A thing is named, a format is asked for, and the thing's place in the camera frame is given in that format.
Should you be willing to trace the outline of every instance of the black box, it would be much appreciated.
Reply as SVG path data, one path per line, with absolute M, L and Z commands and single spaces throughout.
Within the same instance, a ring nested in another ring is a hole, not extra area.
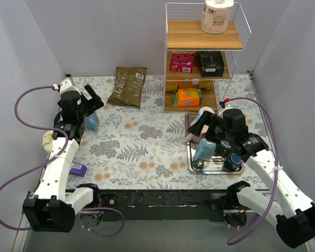
M 223 76 L 225 65 L 220 51 L 199 51 L 198 54 L 201 77 Z

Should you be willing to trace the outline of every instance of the toilet paper roll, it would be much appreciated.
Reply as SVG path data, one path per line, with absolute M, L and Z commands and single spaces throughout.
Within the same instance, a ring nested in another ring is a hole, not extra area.
M 230 20 L 233 4 L 233 0 L 205 1 L 201 29 L 210 34 L 224 33 Z

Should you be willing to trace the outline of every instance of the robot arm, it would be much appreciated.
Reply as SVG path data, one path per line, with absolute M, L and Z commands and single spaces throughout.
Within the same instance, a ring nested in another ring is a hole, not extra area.
M 245 116 L 239 109 L 227 106 L 218 115 L 205 111 L 188 132 L 199 136 L 204 125 L 208 126 L 204 135 L 207 140 L 228 143 L 267 187 L 273 188 L 274 170 L 277 169 L 274 156 L 260 136 L 248 132 Z M 245 181 L 228 188 L 228 199 L 234 206 L 247 206 L 259 215 L 269 204 L 268 198 Z M 276 200 L 266 219 L 276 227 L 280 238 L 289 247 L 296 248 L 315 237 L 315 203 L 283 170 L 278 172 Z
M 85 131 L 84 119 L 104 105 L 89 85 L 85 89 L 92 99 L 87 100 L 69 78 L 60 83 L 61 99 L 58 105 L 61 111 L 55 117 L 54 128 L 64 130 L 69 142 L 62 154 L 47 165 L 33 199 L 27 198 L 23 203 L 23 212 L 34 231 L 69 232 L 74 225 L 75 215 L 83 207 L 91 203 L 93 206 L 99 204 L 98 188 L 93 184 L 80 185 L 65 196 L 71 163 Z M 64 135 L 54 132 L 52 137 L 50 157 L 56 156 L 65 145 Z

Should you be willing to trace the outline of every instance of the white wall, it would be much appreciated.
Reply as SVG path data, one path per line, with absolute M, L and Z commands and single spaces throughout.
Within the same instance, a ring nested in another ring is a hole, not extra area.
M 254 80 L 285 170 L 315 200 L 315 0 L 290 1 Z
M 0 185 L 45 158 L 44 132 L 22 126 L 14 117 L 14 103 L 25 90 L 58 83 L 64 77 L 41 31 L 23 0 L 0 0 Z M 21 102 L 23 119 L 51 126 L 59 95 L 52 91 L 31 94 Z M 19 224 L 22 203 L 40 173 L 34 172 L 0 193 L 0 217 Z M 0 225 L 0 251 L 10 251 L 16 231 Z
M 116 66 L 163 73 L 165 3 L 204 0 L 25 0 L 63 71 L 113 75 Z M 237 72 L 253 70 L 289 0 L 240 0 L 253 34 Z

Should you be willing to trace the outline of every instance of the blue bottle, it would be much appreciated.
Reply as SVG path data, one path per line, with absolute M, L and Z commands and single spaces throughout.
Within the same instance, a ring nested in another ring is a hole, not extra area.
M 229 157 L 226 158 L 223 167 L 234 171 L 238 169 L 242 165 L 243 161 L 240 156 L 238 156 L 236 153 L 232 153 Z
M 215 150 L 216 144 L 203 138 L 196 149 L 193 161 L 196 161 L 198 159 L 210 160 L 214 155 Z
M 89 130 L 98 131 L 99 118 L 97 114 L 94 112 L 92 115 L 86 117 L 84 121 L 84 125 L 85 125 L 85 128 Z

